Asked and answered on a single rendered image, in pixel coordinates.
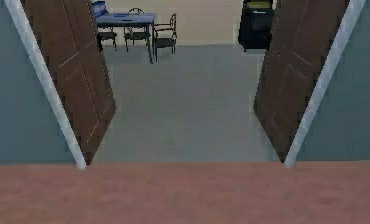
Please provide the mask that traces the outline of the brown wooden room door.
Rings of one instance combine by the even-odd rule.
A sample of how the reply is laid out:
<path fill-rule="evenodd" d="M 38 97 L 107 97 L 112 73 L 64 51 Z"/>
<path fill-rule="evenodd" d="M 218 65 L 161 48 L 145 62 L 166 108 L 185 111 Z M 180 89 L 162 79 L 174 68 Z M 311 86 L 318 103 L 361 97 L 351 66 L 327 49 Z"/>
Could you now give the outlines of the brown wooden room door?
<path fill-rule="evenodd" d="M 87 164 L 116 104 L 90 0 L 20 0 Z"/>
<path fill-rule="evenodd" d="M 350 0 L 278 0 L 253 109 L 285 161 Z"/>

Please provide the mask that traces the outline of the black metal chair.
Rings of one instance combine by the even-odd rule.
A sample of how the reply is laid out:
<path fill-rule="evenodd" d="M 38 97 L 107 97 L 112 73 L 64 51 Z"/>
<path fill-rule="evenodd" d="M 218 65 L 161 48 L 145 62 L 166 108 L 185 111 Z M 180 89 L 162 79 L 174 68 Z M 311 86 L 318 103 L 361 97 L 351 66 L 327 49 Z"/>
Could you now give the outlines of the black metal chair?
<path fill-rule="evenodd" d="M 117 45 L 116 45 L 117 34 L 113 30 L 106 31 L 106 32 L 98 32 L 97 34 L 101 35 L 102 42 L 105 41 L 105 40 L 112 40 L 113 46 L 117 47 Z"/>
<path fill-rule="evenodd" d="M 124 41 L 126 47 L 128 46 L 129 40 L 132 41 L 132 44 L 135 44 L 136 41 L 147 41 L 149 38 L 150 33 L 147 27 L 126 27 L 124 29 Z"/>
<path fill-rule="evenodd" d="M 176 53 L 177 44 L 177 14 L 173 13 L 168 23 L 160 23 L 153 25 L 153 54 L 155 60 L 158 60 L 158 50 L 163 48 L 171 48 L 171 53 Z M 162 37 L 160 32 L 170 31 L 170 37 Z"/>

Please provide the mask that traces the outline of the black cabinet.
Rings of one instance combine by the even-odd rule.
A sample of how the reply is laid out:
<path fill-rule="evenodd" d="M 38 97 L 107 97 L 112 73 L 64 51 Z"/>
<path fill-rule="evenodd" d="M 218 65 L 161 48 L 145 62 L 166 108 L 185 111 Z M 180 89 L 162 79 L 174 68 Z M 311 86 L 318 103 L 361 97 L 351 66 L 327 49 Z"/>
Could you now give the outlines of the black cabinet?
<path fill-rule="evenodd" d="M 244 50 L 269 48 L 273 16 L 273 0 L 243 0 L 238 43 Z"/>

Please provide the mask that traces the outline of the blue dining table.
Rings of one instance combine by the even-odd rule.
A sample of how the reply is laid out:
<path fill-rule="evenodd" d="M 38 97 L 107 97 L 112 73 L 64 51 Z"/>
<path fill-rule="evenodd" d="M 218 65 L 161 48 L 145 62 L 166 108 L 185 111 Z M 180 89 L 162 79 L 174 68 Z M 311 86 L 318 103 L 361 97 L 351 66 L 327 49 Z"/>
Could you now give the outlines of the blue dining table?
<path fill-rule="evenodd" d="M 149 29 L 150 38 L 146 41 L 148 49 L 149 61 L 153 63 L 151 37 L 153 32 L 153 25 L 155 22 L 156 13 L 108 13 L 97 17 L 95 19 L 98 28 L 110 28 L 113 30 L 115 27 L 147 27 Z"/>

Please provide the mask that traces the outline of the blue laptop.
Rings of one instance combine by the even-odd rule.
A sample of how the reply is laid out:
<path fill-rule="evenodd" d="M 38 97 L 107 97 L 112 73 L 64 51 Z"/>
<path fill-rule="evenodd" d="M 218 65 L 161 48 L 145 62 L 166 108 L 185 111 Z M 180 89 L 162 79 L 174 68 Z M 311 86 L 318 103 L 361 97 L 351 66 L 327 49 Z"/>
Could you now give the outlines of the blue laptop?
<path fill-rule="evenodd" d="M 95 1 L 92 3 L 93 13 L 95 17 L 100 17 L 102 15 L 108 14 L 105 1 Z"/>

